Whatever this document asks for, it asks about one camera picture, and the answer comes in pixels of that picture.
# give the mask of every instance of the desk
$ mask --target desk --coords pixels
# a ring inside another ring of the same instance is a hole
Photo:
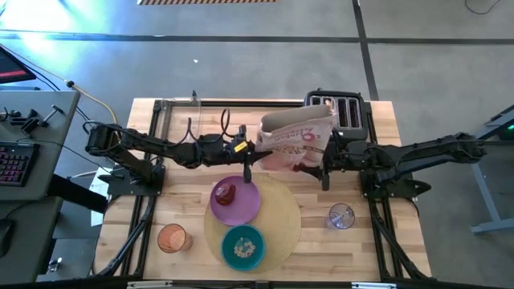
[[[128,127],[148,132],[153,110],[153,99],[135,99]],[[372,102],[373,118],[381,145],[400,145],[400,137],[391,102]],[[248,136],[254,138],[260,118],[284,108],[230,108],[229,133],[246,124]],[[173,107],[169,139],[182,137],[187,116],[198,114],[198,109]],[[222,108],[202,107],[200,132],[219,133]],[[229,269],[209,251],[203,233],[203,215],[213,185],[224,177],[243,171],[241,165],[184,169],[165,160],[166,177],[162,195],[157,199],[156,212],[149,241],[145,279],[208,279],[208,280],[274,280],[274,281],[377,281],[379,273],[373,244],[373,232],[367,201],[361,196],[355,172],[331,173],[331,188],[321,191],[320,183],[304,173],[264,172],[256,166],[253,173],[266,173],[282,181],[293,192],[300,206],[302,229],[293,254],[279,267],[260,274],[249,274]],[[326,230],[322,219],[336,202],[352,206],[356,214],[349,230]],[[133,210],[133,197],[120,197],[105,215],[96,248],[96,269],[103,269],[127,238]],[[398,242],[416,263],[421,272],[430,275],[422,231],[414,207],[402,199],[390,200]],[[179,223],[193,238],[187,252],[165,254],[157,246],[157,235],[170,223]],[[388,269],[393,272],[390,251],[385,246]],[[138,244],[135,245],[132,269],[135,267]]]
[[[63,144],[79,96],[77,92],[0,92],[0,109],[6,107],[26,116],[33,108],[45,117],[51,112],[51,105],[57,105],[64,110],[64,115],[56,114],[50,118],[47,128],[37,128],[32,135]],[[20,127],[11,126],[7,122],[0,123],[1,140],[16,141],[23,137]],[[34,282],[36,276],[41,274],[41,269],[47,265],[45,260],[62,199],[45,196],[60,152],[60,146],[42,143],[25,187],[0,186],[0,218],[24,202],[39,200],[10,216],[16,224],[10,249],[0,258],[0,284]]]
[[[78,92],[0,92],[0,109],[16,110],[27,116],[31,108],[35,109],[41,117],[47,116],[53,109],[52,104],[64,111],[64,115],[56,113],[48,123],[47,128],[37,128],[32,136],[40,140],[51,140],[64,144],[71,120],[79,103]],[[2,141],[16,141],[26,137],[19,126],[0,123],[0,139]],[[1,187],[0,201],[33,201],[47,195],[50,180],[54,174],[57,160],[62,148],[57,144],[45,144],[39,148],[39,155],[31,170],[31,175],[23,188]]]

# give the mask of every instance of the teal bowl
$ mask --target teal bowl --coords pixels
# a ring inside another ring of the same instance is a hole
[[[237,271],[255,269],[263,261],[265,251],[263,235],[250,225],[230,228],[222,241],[223,259]]]

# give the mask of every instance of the woven placemat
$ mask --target woven placemat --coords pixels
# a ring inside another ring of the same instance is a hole
[[[295,197],[284,184],[262,174],[255,173],[251,177],[259,188],[261,206],[249,224],[263,234],[266,254],[260,265],[248,273],[260,273],[277,267],[294,251],[300,238],[301,217]],[[203,230],[210,251],[222,263],[222,240],[229,229],[207,206]]]

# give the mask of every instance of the wooden table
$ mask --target wooden table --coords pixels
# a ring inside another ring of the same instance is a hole
[[[148,132],[155,99],[135,99],[128,128]],[[381,145],[400,145],[400,136],[389,101],[371,102],[373,118]],[[255,138],[262,115],[284,108],[230,108],[229,132],[246,124],[248,136]],[[222,108],[202,107],[201,134],[220,133]],[[169,130],[170,140],[182,138],[187,116],[198,118],[198,109],[173,108]],[[367,201],[361,196],[357,173],[331,173],[331,187],[321,191],[320,183],[305,173],[263,172],[286,184],[300,207],[302,229],[293,254],[279,267],[261,274],[249,274],[229,269],[209,251],[203,233],[203,215],[214,184],[224,177],[241,174],[241,165],[184,169],[167,159],[162,195],[157,199],[149,241],[145,279],[210,279],[210,280],[274,280],[274,281],[374,281],[379,280],[377,256],[371,230]],[[356,221],[349,230],[327,230],[322,219],[336,202],[349,204]],[[120,197],[105,215],[100,240],[96,248],[96,270],[103,269],[127,238],[134,197]],[[402,245],[419,270],[430,275],[416,210],[406,200],[390,199],[394,227]],[[189,251],[165,254],[157,246],[157,235],[170,223],[179,223],[194,238]],[[135,267],[139,243],[135,245],[132,270]],[[388,269],[393,272],[390,250],[385,245]]]

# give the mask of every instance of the yellow cable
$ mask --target yellow cable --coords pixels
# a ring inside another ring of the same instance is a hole
[[[32,65],[32,66],[34,66],[34,67],[37,67],[39,70],[41,70],[41,71],[45,71],[45,72],[46,72],[46,73],[48,73],[49,75],[52,75],[52,76],[54,76],[56,79],[60,79],[60,80],[62,80],[64,83],[66,83],[66,84],[67,84],[68,80],[66,80],[66,79],[64,79],[64,78],[62,78],[62,77],[60,77],[60,76],[58,76],[58,75],[56,75],[56,74],[53,74],[53,73],[51,73],[50,71],[48,71],[48,70],[46,70],[46,69],[44,69],[44,68],[40,67],[39,65],[37,65],[37,64],[35,64],[35,63],[33,63],[33,62],[31,62],[29,59],[26,59],[25,57],[21,56],[20,54],[18,54],[18,53],[16,53],[16,52],[12,51],[11,49],[7,48],[7,47],[6,47],[6,46],[4,46],[3,44],[0,44],[0,47],[4,48],[5,50],[9,51],[9,52],[10,52],[10,53],[12,53],[12,54],[14,54],[14,55],[18,56],[19,58],[21,58],[21,59],[25,60],[25,61],[26,61],[26,62],[28,62],[30,65]],[[114,120],[114,123],[115,123],[115,124],[117,124],[117,123],[118,123],[118,121],[117,121],[117,119],[116,119],[116,115],[114,114],[114,112],[112,111],[112,109],[111,109],[107,104],[105,104],[104,102],[102,102],[102,101],[100,101],[100,100],[98,100],[98,99],[96,99],[96,98],[92,97],[89,93],[87,93],[84,89],[82,89],[82,88],[81,88],[81,87],[79,87],[78,85],[75,85],[75,84],[74,84],[74,85],[73,85],[73,86],[71,86],[71,87],[72,87],[72,88],[74,88],[76,91],[80,92],[81,94],[85,95],[85,96],[86,96],[86,97],[88,97],[89,99],[91,99],[91,100],[93,100],[93,101],[96,101],[98,104],[101,104],[101,105],[105,106],[105,108],[107,108],[107,109],[109,110],[109,112],[111,112],[112,120]]]

